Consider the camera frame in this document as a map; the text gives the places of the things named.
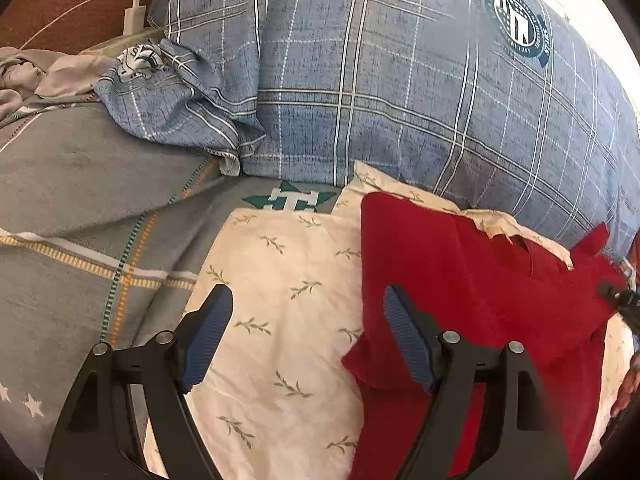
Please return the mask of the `person's right hand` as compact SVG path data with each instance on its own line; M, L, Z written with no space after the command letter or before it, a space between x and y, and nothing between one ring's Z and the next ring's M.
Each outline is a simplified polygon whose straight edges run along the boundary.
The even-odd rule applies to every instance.
M617 417L620 412L626 410L631 399L639 388L639 370L640 370L640 352L634 352L630 360L630 367L623 379L620 388L618 388L617 396L611 408L611 416Z

